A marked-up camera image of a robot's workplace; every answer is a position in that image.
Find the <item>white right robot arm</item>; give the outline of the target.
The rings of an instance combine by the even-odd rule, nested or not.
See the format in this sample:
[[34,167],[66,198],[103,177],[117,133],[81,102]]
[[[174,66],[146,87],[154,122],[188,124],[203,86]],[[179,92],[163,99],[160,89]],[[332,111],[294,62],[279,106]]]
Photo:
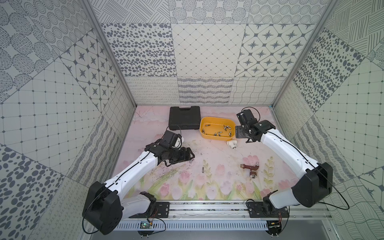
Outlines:
[[260,142],[273,150],[295,173],[298,182],[291,188],[275,191],[263,198],[266,212],[274,212],[288,206],[302,205],[311,208],[335,189],[333,168],[319,163],[289,142],[269,121],[255,124],[243,123],[235,128],[236,138],[247,143]]

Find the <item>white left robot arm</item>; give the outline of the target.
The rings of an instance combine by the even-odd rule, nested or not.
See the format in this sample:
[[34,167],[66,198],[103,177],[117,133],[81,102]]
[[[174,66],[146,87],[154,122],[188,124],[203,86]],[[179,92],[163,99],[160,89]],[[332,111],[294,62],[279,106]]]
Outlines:
[[103,235],[111,233],[121,220],[144,215],[151,218],[156,212],[156,198],[147,192],[126,199],[129,190],[148,172],[164,162],[167,167],[195,158],[190,148],[162,147],[152,143],[126,169],[115,177],[93,183],[88,191],[82,217]]

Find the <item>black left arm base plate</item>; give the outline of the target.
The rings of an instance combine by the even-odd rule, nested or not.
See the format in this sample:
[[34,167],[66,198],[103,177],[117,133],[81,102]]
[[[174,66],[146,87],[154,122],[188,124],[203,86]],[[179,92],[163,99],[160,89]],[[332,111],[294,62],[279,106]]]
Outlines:
[[154,195],[147,192],[140,192],[138,198],[148,203],[148,207],[143,213],[137,212],[129,218],[168,218],[170,202],[158,202]]

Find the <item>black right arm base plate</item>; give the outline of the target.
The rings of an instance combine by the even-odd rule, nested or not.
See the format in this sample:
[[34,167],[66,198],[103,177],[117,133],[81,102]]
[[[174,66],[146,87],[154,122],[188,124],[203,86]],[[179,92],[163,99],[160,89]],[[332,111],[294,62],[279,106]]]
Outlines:
[[288,218],[290,216],[290,210],[287,207],[280,209],[275,208],[270,201],[270,195],[275,192],[269,193],[263,197],[262,202],[256,202],[252,199],[248,199],[245,202],[250,218]]

